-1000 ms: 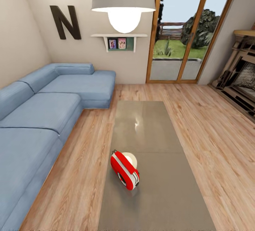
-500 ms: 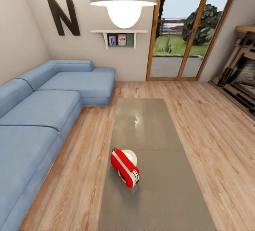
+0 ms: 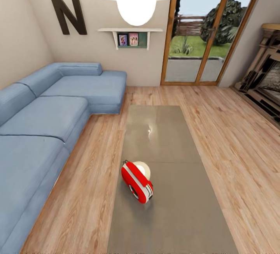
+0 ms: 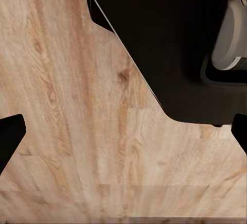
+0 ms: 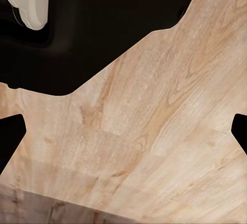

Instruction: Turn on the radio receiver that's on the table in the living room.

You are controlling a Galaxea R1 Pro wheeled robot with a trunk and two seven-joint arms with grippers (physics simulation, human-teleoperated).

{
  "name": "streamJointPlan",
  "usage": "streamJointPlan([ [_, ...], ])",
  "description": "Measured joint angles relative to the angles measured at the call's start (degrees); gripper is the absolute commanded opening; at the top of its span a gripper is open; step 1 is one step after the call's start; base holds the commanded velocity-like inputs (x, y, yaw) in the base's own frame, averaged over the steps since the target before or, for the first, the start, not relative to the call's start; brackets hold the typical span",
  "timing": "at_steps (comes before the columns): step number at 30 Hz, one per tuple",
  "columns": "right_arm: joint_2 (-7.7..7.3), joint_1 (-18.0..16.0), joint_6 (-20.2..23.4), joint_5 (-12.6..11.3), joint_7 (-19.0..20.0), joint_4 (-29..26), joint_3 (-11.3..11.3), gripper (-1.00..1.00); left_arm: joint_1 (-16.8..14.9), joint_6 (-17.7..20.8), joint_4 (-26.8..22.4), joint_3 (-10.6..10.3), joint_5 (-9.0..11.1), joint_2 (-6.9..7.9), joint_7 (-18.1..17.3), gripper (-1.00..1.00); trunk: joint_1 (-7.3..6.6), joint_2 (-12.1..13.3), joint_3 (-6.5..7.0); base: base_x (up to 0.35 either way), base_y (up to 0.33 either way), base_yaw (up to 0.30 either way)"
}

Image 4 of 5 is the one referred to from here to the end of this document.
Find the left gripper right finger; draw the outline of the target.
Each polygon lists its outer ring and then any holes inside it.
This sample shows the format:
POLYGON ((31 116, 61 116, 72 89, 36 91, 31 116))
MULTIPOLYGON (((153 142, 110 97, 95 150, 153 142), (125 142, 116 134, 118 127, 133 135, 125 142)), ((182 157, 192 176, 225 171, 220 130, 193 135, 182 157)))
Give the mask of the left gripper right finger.
POLYGON ((235 115, 231 132, 247 154, 247 115, 235 115))

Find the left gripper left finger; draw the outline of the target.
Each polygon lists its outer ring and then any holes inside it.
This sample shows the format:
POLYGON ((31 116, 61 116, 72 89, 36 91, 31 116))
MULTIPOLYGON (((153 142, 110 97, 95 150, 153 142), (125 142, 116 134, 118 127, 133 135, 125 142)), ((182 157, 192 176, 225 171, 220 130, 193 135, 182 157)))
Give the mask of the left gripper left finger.
POLYGON ((0 119, 0 174, 26 134, 22 114, 0 119))

